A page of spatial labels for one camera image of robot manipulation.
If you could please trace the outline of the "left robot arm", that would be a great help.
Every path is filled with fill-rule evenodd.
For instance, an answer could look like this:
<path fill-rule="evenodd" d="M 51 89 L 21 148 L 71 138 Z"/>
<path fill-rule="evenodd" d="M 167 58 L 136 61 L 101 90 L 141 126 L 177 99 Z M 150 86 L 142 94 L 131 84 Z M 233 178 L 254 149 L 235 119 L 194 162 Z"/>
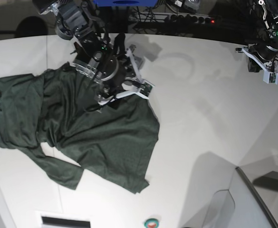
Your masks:
<path fill-rule="evenodd" d="M 274 72 L 278 64 L 278 0 L 249 0 L 247 6 L 258 37 L 248 45 L 249 53 Z"/>

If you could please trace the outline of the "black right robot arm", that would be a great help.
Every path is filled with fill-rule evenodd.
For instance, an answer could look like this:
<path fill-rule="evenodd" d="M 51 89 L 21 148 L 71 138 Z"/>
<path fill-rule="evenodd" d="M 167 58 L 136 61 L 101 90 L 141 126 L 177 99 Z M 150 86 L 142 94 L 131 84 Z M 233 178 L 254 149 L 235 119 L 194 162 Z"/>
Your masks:
<path fill-rule="evenodd" d="M 76 38 L 76 70 L 100 84 L 105 96 L 116 95 L 125 80 L 124 68 L 117 59 L 117 46 L 111 44 L 106 24 L 84 0 L 77 5 L 73 0 L 34 0 L 39 14 L 55 15 L 56 34 L 64 39 Z"/>

